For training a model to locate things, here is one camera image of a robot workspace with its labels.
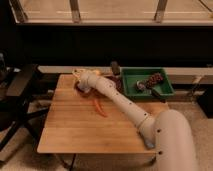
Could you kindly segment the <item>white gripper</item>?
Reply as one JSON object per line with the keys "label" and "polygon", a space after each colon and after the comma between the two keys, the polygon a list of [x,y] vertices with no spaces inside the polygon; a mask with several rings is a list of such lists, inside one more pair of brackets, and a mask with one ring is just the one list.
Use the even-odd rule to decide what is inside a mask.
{"label": "white gripper", "polygon": [[90,70],[86,70],[80,77],[78,77],[79,83],[77,87],[84,93],[88,93],[92,88],[95,87],[98,80],[98,75]]}

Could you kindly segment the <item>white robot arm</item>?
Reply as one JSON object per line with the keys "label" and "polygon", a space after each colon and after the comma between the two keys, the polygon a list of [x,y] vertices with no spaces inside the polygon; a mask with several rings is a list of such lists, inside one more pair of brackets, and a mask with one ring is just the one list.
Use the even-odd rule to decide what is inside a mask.
{"label": "white robot arm", "polygon": [[168,109],[154,117],[95,71],[79,69],[76,77],[80,90],[94,88],[108,97],[135,125],[144,141],[155,147],[158,171],[199,171],[192,130],[182,113]]}

